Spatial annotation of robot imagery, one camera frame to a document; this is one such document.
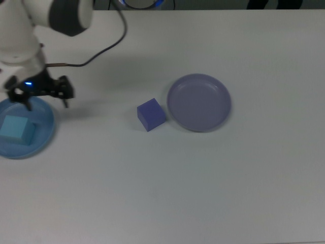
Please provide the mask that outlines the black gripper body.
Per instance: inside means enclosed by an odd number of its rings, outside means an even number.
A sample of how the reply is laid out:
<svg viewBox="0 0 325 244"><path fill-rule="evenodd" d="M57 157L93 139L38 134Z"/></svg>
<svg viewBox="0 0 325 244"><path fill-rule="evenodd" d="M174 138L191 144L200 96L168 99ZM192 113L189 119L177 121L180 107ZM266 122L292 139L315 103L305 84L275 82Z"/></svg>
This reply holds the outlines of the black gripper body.
<svg viewBox="0 0 325 244"><path fill-rule="evenodd" d="M45 68L39 74L24 81L24 92L30 96L55 97L55 80Z"/></svg>

